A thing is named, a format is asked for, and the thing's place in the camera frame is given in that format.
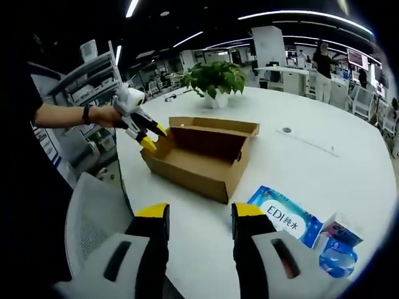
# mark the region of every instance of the white flower pot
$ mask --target white flower pot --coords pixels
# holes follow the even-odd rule
[[[218,109],[218,108],[223,108],[226,107],[229,100],[228,100],[228,93],[222,94],[218,89],[216,90],[216,97],[215,99],[211,98],[210,95],[208,95],[207,92],[204,92],[205,96],[205,105],[208,108],[212,109]]]

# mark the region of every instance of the ceiling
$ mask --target ceiling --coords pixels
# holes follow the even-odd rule
[[[65,74],[82,63],[79,47],[90,39],[96,40],[99,53],[107,50],[108,40],[112,41],[115,51],[121,45],[118,66],[123,72],[137,63],[151,61],[157,55],[168,58],[182,50],[203,49],[247,38],[252,27],[268,25],[279,27],[285,36],[318,37],[349,45],[367,54],[376,52],[375,41],[370,34],[335,19],[305,14],[275,14],[238,20],[239,17],[259,12],[297,9],[341,16],[370,29],[371,25],[353,8],[356,5],[353,1],[348,17],[344,13],[345,8],[343,10],[338,4],[346,2],[344,0],[140,0],[129,19],[125,15],[130,0],[32,2],[34,4],[27,9],[28,15],[24,15],[29,20],[24,39],[27,59]],[[170,12],[169,15],[161,17],[160,14],[165,11]],[[203,33],[199,36],[173,48],[201,31]],[[284,42],[286,45],[314,43],[303,38],[285,38]],[[331,46],[345,50],[338,45]],[[138,54],[150,50],[155,52],[136,59]]]

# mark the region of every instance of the potted plant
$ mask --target potted plant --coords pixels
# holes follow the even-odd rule
[[[246,76],[236,64],[227,61],[196,64],[181,79],[185,87],[191,86],[210,108],[227,106],[228,95],[244,90]]]

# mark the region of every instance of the human hand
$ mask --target human hand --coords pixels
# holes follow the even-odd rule
[[[121,115],[113,106],[107,105],[103,107],[93,106],[89,110],[89,119],[91,123],[95,123],[106,128],[113,128],[122,120]]]

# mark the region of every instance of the green plant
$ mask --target green plant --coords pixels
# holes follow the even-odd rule
[[[234,94],[240,91],[241,94],[244,90],[246,76],[243,71],[236,64],[227,61],[212,62],[211,64],[198,63],[185,74],[181,79],[181,84],[185,87],[191,87],[200,96],[207,92],[208,95],[215,99],[216,89],[221,93]]]

